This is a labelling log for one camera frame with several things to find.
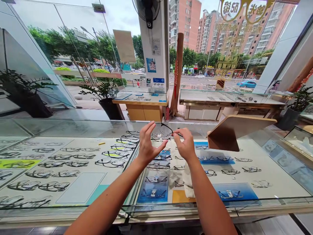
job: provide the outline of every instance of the wall-mounted fan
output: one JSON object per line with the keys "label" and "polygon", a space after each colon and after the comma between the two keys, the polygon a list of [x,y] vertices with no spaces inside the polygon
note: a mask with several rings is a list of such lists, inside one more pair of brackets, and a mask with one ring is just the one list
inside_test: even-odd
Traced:
{"label": "wall-mounted fan", "polygon": [[160,11],[160,0],[133,0],[133,4],[140,18],[146,21],[148,29],[152,29]]}

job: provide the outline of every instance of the glass countertop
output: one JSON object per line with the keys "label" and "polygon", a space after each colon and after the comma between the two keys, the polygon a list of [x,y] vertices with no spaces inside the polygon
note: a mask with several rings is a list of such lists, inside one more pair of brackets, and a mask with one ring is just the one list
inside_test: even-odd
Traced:
{"label": "glass countertop", "polygon": [[[0,121],[18,124],[21,132],[30,135],[0,152],[0,171],[7,172],[0,185],[0,218],[8,223],[16,217],[18,221],[39,216],[40,220],[75,220],[137,157],[136,137],[146,124],[33,118]],[[203,170],[230,214],[273,209],[279,214],[280,209],[293,212],[302,207],[313,211],[313,163],[271,130],[238,139],[240,151],[231,152],[208,148],[207,132],[216,125],[167,125],[173,130],[190,129]],[[153,131],[156,147],[168,137],[169,130],[163,128],[157,123]],[[0,142],[7,139],[0,136]],[[195,199],[185,195],[184,165],[171,139],[138,178],[117,220],[197,215]]]}

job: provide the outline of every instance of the potted plant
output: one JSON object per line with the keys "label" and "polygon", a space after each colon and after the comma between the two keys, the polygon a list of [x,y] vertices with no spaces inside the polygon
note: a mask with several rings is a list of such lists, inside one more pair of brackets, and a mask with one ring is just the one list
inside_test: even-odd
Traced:
{"label": "potted plant", "polygon": [[15,70],[0,70],[0,85],[9,95],[7,98],[21,107],[33,118],[48,118],[52,112],[45,106],[38,95],[38,89],[57,86],[49,78],[28,79]]}
{"label": "potted plant", "polygon": [[99,100],[99,104],[111,120],[123,120],[118,109],[118,104],[112,103],[112,100],[116,98],[118,93],[118,86],[114,79],[105,79],[97,88],[93,88],[89,85],[82,85],[80,88],[88,90],[88,92],[82,90],[79,94],[91,94],[95,97],[94,99]]}
{"label": "potted plant", "polygon": [[300,89],[294,93],[296,100],[288,105],[288,109],[282,119],[277,123],[277,127],[284,130],[290,131],[296,125],[300,113],[313,102],[313,92],[308,92],[311,87],[302,85]]}

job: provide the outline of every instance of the poster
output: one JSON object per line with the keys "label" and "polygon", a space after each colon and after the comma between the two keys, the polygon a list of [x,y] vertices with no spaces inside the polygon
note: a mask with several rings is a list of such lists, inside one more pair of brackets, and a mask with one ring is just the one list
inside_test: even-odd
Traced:
{"label": "poster", "polygon": [[148,72],[157,72],[156,61],[154,58],[147,58]]}

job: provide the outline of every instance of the white pillar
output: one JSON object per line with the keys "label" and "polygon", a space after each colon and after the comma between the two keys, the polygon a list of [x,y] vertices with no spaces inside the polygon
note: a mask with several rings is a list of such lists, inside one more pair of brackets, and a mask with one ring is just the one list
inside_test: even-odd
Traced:
{"label": "white pillar", "polygon": [[271,84],[312,14],[312,0],[301,0],[253,90],[254,93],[264,93]]}

